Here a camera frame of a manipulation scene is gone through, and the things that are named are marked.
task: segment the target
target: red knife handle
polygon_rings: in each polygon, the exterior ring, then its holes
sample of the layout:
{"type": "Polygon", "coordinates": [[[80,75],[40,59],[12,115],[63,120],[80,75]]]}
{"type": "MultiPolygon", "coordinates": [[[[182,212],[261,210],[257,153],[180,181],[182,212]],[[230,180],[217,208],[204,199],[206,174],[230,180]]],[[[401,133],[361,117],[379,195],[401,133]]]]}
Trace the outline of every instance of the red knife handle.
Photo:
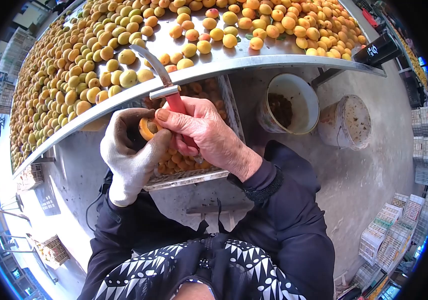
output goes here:
{"type": "MultiPolygon", "coordinates": [[[[169,96],[165,97],[165,100],[167,101],[167,103],[169,103],[171,111],[187,115],[186,107],[184,106],[184,103],[181,99],[181,95],[179,93],[170,94],[169,96]]],[[[184,134],[182,136],[184,137],[184,142],[187,146],[199,149],[193,138],[184,134]]]]}

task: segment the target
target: knife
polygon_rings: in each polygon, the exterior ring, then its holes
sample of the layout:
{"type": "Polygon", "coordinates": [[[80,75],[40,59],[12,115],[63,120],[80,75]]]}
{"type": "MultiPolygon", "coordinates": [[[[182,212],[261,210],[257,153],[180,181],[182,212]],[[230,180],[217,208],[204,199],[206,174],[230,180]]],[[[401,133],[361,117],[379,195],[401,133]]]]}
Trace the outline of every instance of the knife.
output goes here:
{"type": "MultiPolygon", "coordinates": [[[[130,45],[129,47],[142,55],[151,64],[152,68],[157,72],[161,78],[162,84],[164,85],[163,89],[150,93],[149,98],[154,100],[165,97],[165,100],[169,103],[169,107],[172,111],[187,115],[186,107],[184,106],[179,93],[180,87],[172,83],[171,77],[163,64],[147,49],[138,45],[130,45]]],[[[184,138],[184,142],[187,146],[194,147],[199,150],[199,146],[197,146],[193,138],[184,134],[182,137],[184,138]]],[[[199,164],[204,161],[200,154],[195,156],[194,160],[199,164]]]]}

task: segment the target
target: black thermos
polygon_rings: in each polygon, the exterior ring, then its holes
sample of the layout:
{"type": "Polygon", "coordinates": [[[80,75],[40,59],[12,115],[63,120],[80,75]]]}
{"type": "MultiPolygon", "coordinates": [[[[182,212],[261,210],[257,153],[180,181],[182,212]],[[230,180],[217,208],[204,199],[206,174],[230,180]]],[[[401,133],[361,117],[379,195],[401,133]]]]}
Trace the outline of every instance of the black thermos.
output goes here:
{"type": "Polygon", "coordinates": [[[352,60],[372,67],[380,66],[401,55],[401,45],[388,32],[379,36],[375,41],[357,52],[352,60]]]}

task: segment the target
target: bucket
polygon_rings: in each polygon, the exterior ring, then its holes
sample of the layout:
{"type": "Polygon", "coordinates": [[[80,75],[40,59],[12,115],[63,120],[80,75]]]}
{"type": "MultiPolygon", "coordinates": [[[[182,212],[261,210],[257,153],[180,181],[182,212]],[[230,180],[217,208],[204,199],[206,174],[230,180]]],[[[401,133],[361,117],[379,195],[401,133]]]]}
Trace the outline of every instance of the bucket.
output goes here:
{"type": "Polygon", "coordinates": [[[274,77],[269,83],[265,99],[259,105],[256,118],[267,132],[304,135],[316,127],[319,111],[319,99],[312,87],[299,76],[283,73],[274,77]],[[292,103],[292,120],[287,128],[282,126],[272,114],[269,107],[269,93],[283,95],[292,103]]]}
{"type": "Polygon", "coordinates": [[[361,98],[348,94],[320,111],[318,131],[331,146],[361,150],[369,145],[370,115],[361,98]]]}

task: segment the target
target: fingernail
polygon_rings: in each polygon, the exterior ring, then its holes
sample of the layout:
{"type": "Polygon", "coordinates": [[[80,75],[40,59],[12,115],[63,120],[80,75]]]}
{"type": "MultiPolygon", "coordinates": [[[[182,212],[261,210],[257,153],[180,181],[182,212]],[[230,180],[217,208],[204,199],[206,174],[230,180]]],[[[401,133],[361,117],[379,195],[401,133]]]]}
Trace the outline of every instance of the fingernail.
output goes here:
{"type": "Polygon", "coordinates": [[[157,118],[162,122],[167,122],[167,119],[169,118],[169,114],[170,114],[170,111],[161,108],[157,111],[157,118]]]}

